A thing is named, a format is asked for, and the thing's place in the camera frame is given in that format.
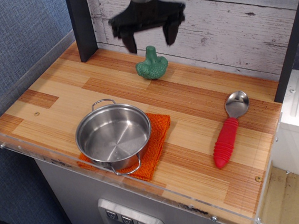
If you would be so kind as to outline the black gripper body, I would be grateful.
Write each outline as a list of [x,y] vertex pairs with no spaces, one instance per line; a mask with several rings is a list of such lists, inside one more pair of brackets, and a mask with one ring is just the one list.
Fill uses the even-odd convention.
[[165,2],[152,0],[148,3],[130,2],[128,7],[109,19],[113,36],[122,38],[122,34],[134,34],[155,27],[163,27],[166,23],[184,20],[185,4],[181,2]]

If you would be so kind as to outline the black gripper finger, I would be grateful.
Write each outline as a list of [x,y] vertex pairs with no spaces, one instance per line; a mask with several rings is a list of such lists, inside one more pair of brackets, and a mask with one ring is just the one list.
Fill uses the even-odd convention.
[[134,39],[134,35],[129,34],[122,34],[122,41],[130,53],[136,54],[137,53],[137,46]]
[[178,22],[172,21],[170,23],[166,23],[163,27],[163,34],[165,35],[165,40],[167,45],[172,45],[176,41],[177,33],[178,33]]

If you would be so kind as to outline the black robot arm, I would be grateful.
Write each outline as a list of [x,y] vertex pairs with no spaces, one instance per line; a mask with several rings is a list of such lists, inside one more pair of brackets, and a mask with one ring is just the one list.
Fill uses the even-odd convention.
[[121,39],[130,53],[137,53],[134,33],[162,27],[167,45],[177,37],[179,25],[185,20],[185,4],[162,0],[130,0],[128,7],[109,19],[114,37]]

